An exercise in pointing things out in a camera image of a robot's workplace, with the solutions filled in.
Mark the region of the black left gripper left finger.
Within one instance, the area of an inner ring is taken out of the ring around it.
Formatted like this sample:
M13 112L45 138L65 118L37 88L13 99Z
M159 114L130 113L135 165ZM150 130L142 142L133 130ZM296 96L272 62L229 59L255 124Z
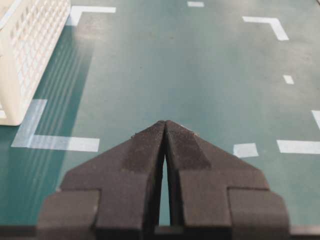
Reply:
M39 240L141 240L159 221L165 122L70 169L43 202Z

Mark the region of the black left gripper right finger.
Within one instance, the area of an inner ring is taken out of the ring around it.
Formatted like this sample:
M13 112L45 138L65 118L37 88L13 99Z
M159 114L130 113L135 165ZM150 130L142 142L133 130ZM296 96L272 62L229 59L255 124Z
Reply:
M171 120L165 145L170 223L188 239L289 239L287 207L260 169Z

